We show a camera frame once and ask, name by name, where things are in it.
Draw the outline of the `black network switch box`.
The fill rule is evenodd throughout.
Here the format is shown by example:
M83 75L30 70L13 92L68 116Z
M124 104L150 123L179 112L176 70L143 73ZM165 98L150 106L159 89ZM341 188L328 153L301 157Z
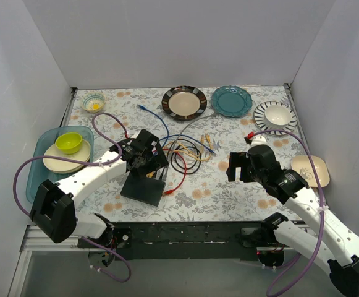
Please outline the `black network switch box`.
M137 170L130 171L121 196L157 207L163 196L166 183L160 179L148 178Z

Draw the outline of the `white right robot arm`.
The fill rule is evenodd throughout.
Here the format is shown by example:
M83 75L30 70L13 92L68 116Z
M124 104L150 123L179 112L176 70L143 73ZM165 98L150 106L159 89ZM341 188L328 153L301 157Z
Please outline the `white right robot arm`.
M283 243L323 269L344 296L359 296L359 236L343 224L294 170L281 168L262 136L254 137L247 152L232 152L226 171L229 181L256 182L296 213L316 237L274 213L261 222L261 238L268 246Z

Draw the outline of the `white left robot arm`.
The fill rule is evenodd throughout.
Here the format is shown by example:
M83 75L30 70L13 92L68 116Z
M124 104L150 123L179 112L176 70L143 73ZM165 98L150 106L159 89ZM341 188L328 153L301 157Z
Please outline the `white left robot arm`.
M98 213L79 213L77 207L97 189L124 174L127 179L122 196L157 206L165 182L147 176L164 170L168 164L159 139L143 129L134 138L112 145L97 163L55 183L43 181L36 192L30 220L54 243L78 236L105 248L112 243L114 225Z

